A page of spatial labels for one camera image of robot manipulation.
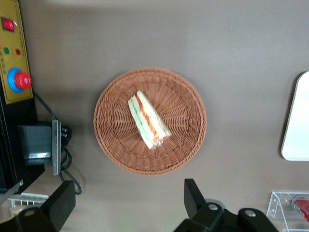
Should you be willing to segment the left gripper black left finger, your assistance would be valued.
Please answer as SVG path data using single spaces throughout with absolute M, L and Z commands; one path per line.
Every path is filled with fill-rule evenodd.
M 73 181 L 64 181 L 42 204 L 27 206 L 1 223 L 2 232 L 58 232 L 75 208 Z

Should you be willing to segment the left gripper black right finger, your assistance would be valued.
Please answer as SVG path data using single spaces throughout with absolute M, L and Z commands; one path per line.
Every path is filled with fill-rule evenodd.
M 193 179 L 184 180 L 184 206 L 188 214 L 176 232 L 217 232 L 224 215 L 224 209 L 216 202 L 203 197 Z

